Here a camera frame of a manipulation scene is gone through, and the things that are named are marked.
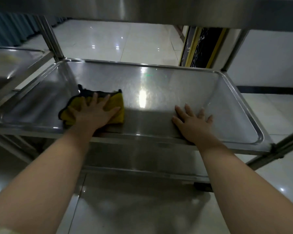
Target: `hand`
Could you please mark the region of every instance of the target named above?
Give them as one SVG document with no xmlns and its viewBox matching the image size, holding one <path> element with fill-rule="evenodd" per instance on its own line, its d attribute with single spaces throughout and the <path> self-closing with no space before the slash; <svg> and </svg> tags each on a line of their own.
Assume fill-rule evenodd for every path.
<svg viewBox="0 0 293 234">
<path fill-rule="evenodd" d="M 205 121 L 204 109 L 200 110 L 198 117 L 196 117 L 188 104 L 185 105 L 185 109 L 186 113 L 179 106 L 175 106 L 177 114 L 184 122 L 176 116 L 172 117 L 172 122 L 179 128 L 181 134 L 192 143 L 198 143 L 201 137 L 211 135 L 213 115 L 209 116 Z"/>
<path fill-rule="evenodd" d="M 110 95 L 107 95 L 103 101 L 97 104 L 98 94 L 94 93 L 92 101 L 87 106 L 85 97 L 82 97 L 82 109 L 77 111 L 71 106 L 68 107 L 70 112 L 76 119 L 76 124 L 84 125 L 87 129 L 96 131 L 98 128 L 105 126 L 107 122 L 120 110 L 120 107 L 115 107 L 109 112 L 103 110 L 103 107 L 110 99 Z"/>
</svg>

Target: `forearm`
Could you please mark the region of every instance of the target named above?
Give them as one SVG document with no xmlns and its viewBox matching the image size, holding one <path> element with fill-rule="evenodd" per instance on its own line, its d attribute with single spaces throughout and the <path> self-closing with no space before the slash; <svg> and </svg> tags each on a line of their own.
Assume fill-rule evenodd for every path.
<svg viewBox="0 0 293 234">
<path fill-rule="evenodd" d="M 56 232 L 92 132 L 72 126 L 0 193 L 0 227 L 22 234 Z"/>
<path fill-rule="evenodd" d="M 293 204 L 287 198 L 215 137 L 197 147 L 231 233 L 293 233 Z"/>
</svg>

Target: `microfiber towel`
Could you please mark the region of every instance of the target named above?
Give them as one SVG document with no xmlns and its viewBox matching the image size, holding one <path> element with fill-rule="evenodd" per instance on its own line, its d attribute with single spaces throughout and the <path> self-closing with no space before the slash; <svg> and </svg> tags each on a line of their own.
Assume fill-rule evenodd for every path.
<svg viewBox="0 0 293 234">
<path fill-rule="evenodd" d="M 102 91 L 91 91 L 84 89 L 81 85 L 78 85 L 78 89 L 80 93 L 76 96 L 73 96 L 70 98 L 68 101 L 67 105 L 65 108 L 60 110 L 59 112 L 59 119 L 63 121 L 64 125 L 70 126 L 75 124 L 75 117 L 72 115 L 72 113 L 68 110 L 68 106 L 71 106 L 77 111 L 81 110 L 81 102 L 82 102 L 82 97 L 85 97 L 87 105 L 90 104 L 93 94 L 97 93 L 98 94 L 98 103 L 101 102 L 105 96 L 108 94 L 111 95 L 109 101 L 106 103 L 104 106 L 105 111 L 109 111 L 113 109 L 114 107 L 120 107 L 121 109 L 109 120 L 108 124 L 118 124 L 118 123 L 123 123 L 124 122 L 124 101 L 123 101 L 123 94 L 121 90 L 114 91 L 111 93 L 106 93 Z"/>
</svg>

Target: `blue curtain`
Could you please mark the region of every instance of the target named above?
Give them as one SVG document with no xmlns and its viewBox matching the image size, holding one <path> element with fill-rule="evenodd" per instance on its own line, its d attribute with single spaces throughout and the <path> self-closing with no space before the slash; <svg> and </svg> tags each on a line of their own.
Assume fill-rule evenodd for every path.
<svg viewBox="0 0 293 234">
<path fill-rule="evenodd" d="M 50 25 L 55 26 L 67 18 L 47 17 Z M 20 46 L 29 37 L 39 33 L 32 15 L 0 13 L 0 46 Z"/>
</svg>

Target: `stainless steel tray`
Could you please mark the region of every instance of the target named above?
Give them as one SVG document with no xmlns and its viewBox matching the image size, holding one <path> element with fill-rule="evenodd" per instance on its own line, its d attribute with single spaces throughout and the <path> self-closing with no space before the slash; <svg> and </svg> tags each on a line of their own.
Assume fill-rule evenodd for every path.
<svg viewBox="0 0 293 234">
<path fill-rule="evenodd" d="M 0 47 L 0 100 L 52 57 L 50 51 Z"/>
<path fill-rule="evenodd" d="M 0 133 L 59 137 L 64 129 L 57 114 L 77 84 L 90 90 L 122 89 L 125 123 L 109 125 L 93 142 L 156 144 L 161 148 L 195 147 L 171 122 L 174 106 L 188 103 L 195 113 L 213 114 L 213 131 L 236 153 L 265 154 L 271 139 L 226 74 L 198 68 L 65 59 L 0 107 Z"/>
</svg>

